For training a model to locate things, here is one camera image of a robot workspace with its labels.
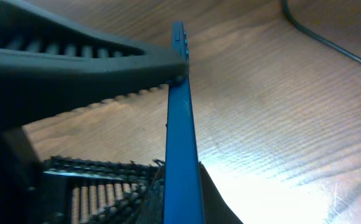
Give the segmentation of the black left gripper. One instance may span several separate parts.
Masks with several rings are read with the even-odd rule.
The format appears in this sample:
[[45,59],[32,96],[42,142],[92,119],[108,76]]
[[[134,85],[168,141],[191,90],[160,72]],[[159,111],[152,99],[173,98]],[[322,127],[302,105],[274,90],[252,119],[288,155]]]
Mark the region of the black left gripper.
[[0,133],[0,223],[27,223],[42,166],[25,131]]

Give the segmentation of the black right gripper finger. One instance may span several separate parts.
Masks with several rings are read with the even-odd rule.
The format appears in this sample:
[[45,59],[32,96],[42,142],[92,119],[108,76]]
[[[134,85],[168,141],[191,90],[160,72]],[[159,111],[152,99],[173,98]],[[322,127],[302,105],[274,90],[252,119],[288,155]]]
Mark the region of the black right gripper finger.
[[226,204],[205,166],[200,162],[200,179],[206,224],[243,224]]

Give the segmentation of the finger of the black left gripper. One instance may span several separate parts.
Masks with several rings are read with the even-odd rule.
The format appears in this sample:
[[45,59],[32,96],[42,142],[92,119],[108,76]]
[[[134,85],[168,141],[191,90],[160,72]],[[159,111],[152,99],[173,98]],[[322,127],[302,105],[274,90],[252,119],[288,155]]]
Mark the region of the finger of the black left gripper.
[[0,1],[0,133],[116,96],[181,82],[181,22],[172,48],[89,29],[25,1]]
[[43,163],[41,223],[162,223],[165,163],[52,156]]

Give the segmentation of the blue smartphone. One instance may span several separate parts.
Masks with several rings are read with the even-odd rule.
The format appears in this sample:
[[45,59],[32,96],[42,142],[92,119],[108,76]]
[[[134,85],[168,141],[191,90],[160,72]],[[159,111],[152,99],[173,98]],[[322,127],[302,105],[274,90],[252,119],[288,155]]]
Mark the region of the blue smartphone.
[[163,222],[205,223],[188,65],[169,87]]

